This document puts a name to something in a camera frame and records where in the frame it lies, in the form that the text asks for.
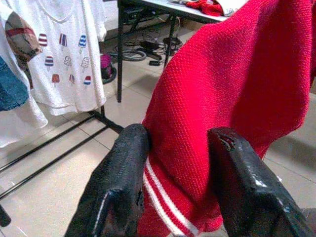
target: red sweater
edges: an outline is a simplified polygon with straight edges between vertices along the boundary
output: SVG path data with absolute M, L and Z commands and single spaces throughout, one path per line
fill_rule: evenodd
M 144 120 L 153 149 L 139 234 L 196 236 L 222 225 L 207 131 L 231 127 L 263 157 L 271 142 L 303 123 L 311 55 L 311 0 L 250 0 L 180 49 Z

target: white t-shirt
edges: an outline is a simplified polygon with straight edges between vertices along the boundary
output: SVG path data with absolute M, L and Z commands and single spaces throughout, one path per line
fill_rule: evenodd
M 105 34 L 96 0 L 1 0 L 38 36 L 43 53 L 29 69 L 33 97 L 53 115 L 92 111 L 106 101 L 98 37 Z
M 25 73 L 19 68 L 15 55 L 5 37 L 4 25 L 12 12 L 6 5 L 0 3 L 0 57 L 30 92 L 29 81 Z M 10 111 L 1 111 L 0 121 L 0 148 L 17 142 L 29 136 L 36 129 L 47 125 L 47 119 L 31 95 L 22 106 Z

